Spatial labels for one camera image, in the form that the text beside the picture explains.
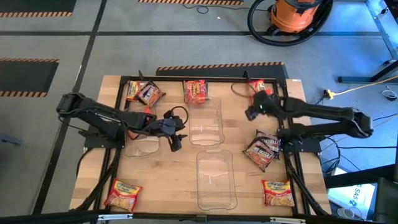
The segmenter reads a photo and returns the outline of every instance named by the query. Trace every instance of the gray concrete floor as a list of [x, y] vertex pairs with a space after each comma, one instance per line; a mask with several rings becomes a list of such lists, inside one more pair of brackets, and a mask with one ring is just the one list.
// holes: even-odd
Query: gray concrete floor
[[[93, 27], [100, 2], [80, 0], [68, 18], [2, 18], [0, 30], [88, 31]], [[250, 7], [252, 1], [245, 2], [244, 7]], [[246, 16], [247, 10], [211, 8], [202, 15], [181, 5], [108, 0], [99, 30], [246, 31]], [[267, 27], [266, 16], [258, 12], [256, 17], [259, 30]], [[377, 27], [363, 3], [336, 2], [322, 31], [375, 32]], [[72, 89], [87, 41], [88, 37], [0, 38], [0, 57], [60, 59], [47, 97], [0, 98], [0, 133], [24, 141], [19, 147], [0, 144], [0, 216], [28, 214], [32, 208], [60, 125], [55, 107], [61, 95]], [[312, 102], [323, 89], [343, 91], [359, 86], [338, 84], [337, 76], [372, 75], [390, 57], [380, 37], [314, 37], [300, 45], [282, 48], [262, 45], [245, 36], [97, 37], [80, 91], [96, 98], [103, 75], [137, 75], [138, 69], [145, 75], [154, 75], [159, 66], [283, 61], [290, 78], [302, 79], [307, 101]], [[390, 87], [398, 92], [398, 86]], [[396, 113], [397, 102], [387, 101], [381, 95], [383, 90], [385, 85], [372, 86], [337, 96], [324, 104], [353, 106], [373, 118]], [[324, 121], [313, 119], [313, 123], [321, 122]], [[73, 124], [86, 127], [79, 121]], [[397, 141], [397, 125], [398, 119], [392, 120], [376, 127], [369, 139], [346, 138], [339, 145], [393, 146]], [[82, 145], [83, 138], [76, 130], [69, 129], [43, 212], [68, 210]], [[323, 147], [327, 145], [329, 142], [322, 142]], [[345, 149], [342, 154], [360, 169], [392, 164], [395, 158], [392, 149]], [[335, 156], [336, 148], [330, 147], [323, 152], [322, 160]], [[344, 159], [341, 166], [355, 170]]]

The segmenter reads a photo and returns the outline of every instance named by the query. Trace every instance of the wooden tabletop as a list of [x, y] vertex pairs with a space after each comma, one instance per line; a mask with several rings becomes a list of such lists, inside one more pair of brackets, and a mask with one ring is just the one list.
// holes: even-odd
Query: wooden tabletop
[[[98, 102], [114, 106], [119, 88], [120, 76], [108, 75], [103, 78], [99, 91]], [[156, 104], [158, 118], [174, 106], [188, 106], [183, 103], [181, 82], [156, 82], [156, 85], [166, 95]], [[261, 180], [284, 181], [286, 170], [282, 155], [280, 160], [274, 159], [264, 173], [251, 162], [242, 150], [255, 137], [256, 129], [269, 134], [275, 134], [277, 120], [273, 117], [258, 116], [254, 121], [248, 121], [244, 110], [249, 105], [247, 98], [236, 96], [230, 89], [230, 83], [208, 84], [210, 98], [221, 101], [224, 142], [216, 149], [227, 150], [233, 155], [233, 176], [238, 204], [231, 210], [204, 211], [198, 206], [197, 189], [197, 154], [206, 148], [194, 147], [189, 137], [183, 139], [182, 149], [171, 152], [166, 138], [160, 139], [159, 152], [148, 157], [128, 157], [127, 150], [122, 150], [117, 179], [126, 184], [142, 186], [137, 207], [134, 212], [142, 213], [175, 213], [175, 214], [230, 214], [230, 215], [292, 215], [290, 207], [275, 207], [264, 205]], [[287, 80], [289, 96], [305, 99], [300, 80]], [[245, 93], [244, 85], [235, 85], [235, 90]], [[183, 111], [175, 111], [184, 120]], [[295, 123], [310, 124], [309, 118], [294, 119]], [[189, 134], [190, 122], [179, 134]], [[81, 162], [76, 180], [70, 208], [79, 206], [94, 186], [98, 183], [104, 149], [93, 149]], [[324, 210], [330, 213], [329, 201], [323, 181], [319, 159], [313, 153], [300, 153], [305, 184], [315, 200]], [[108, 192], [106, 185], [101, 198], [101, 208]], [[302, 213], [302, 201], [296, 186], [298, 210]], [[112, 208], [115, 212], [124, 212]]]

